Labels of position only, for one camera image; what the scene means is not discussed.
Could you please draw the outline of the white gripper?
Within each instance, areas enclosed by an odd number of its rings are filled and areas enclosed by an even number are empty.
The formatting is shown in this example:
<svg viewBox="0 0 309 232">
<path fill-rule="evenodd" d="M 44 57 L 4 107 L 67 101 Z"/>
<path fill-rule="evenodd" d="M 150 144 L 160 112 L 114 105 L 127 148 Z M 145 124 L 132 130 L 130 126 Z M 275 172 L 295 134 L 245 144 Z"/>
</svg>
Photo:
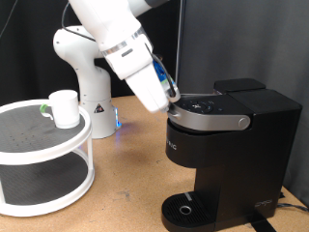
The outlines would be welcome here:
<svg viewBox="0 0 309 232">
<path fill-rule="evenodd" d="M 174 112 L 175 106 L 168 104 L 164 90 L 157 77 L 153 63 L 144 67 L 126 65 L 125 81 L 140 102 L 152 113 L 163 110 Z"/>
</svg>

